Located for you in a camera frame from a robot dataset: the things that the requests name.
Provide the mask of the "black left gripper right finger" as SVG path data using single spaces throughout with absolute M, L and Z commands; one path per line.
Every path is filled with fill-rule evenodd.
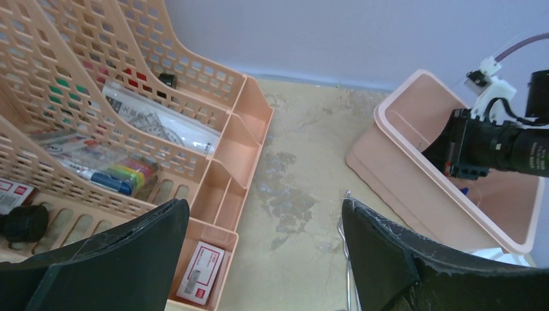
M 465 253 L 342 203 L 350 266 L 363 310 L 547 310 L 548 270 Z

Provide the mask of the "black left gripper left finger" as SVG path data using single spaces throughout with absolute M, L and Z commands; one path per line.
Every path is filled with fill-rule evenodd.
M 164 310 L 190 208 L 173 199 L 23 262 L 1 264 L 2 310 Z

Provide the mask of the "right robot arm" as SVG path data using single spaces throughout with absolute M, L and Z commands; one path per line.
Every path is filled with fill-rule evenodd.
M 548 71 L 532 73 L 524 117 L 511 109 L 510 87 L 481 71 L 472 108 L 452 110 L 441 134 L 423 152 L 447 177 L 477 180 L 490 169 L 548 177 Z

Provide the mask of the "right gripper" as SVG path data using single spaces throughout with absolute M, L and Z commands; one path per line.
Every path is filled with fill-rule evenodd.
M 486 177 L 491 169 L 511 171 L 511 151 L 521 127 L 510 121 L 496 125 L 472 119 L 469 109 L 452 110 L 441 134 L 422 155 L 444 176 Z

